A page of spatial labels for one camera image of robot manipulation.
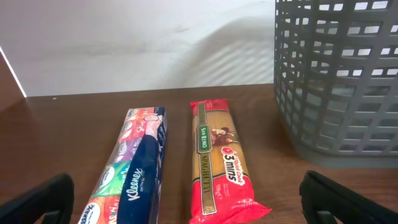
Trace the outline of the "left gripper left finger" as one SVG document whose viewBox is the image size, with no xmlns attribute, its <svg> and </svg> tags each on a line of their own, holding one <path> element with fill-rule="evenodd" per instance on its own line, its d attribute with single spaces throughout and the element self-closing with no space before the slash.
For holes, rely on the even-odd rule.
<svg viewBox="0 0 398 224">
<path fill-rule="evenodd" d="M 1 223 L 69 224 L 73 213 L 74 183 L 70 175 L 56 175 L 1 205 Z"/>
</svg>

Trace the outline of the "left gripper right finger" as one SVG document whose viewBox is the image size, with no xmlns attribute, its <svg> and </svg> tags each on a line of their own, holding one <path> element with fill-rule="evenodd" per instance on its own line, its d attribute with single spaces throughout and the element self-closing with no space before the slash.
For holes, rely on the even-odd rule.
<svg viewBox="0 0 398 224">
<path fill-rule="evenodd" d="M 308 224 L 396 224 L 397 213 L 345 186 L 309 170 L 299 187 L 302 213 Z"/>
</svg>

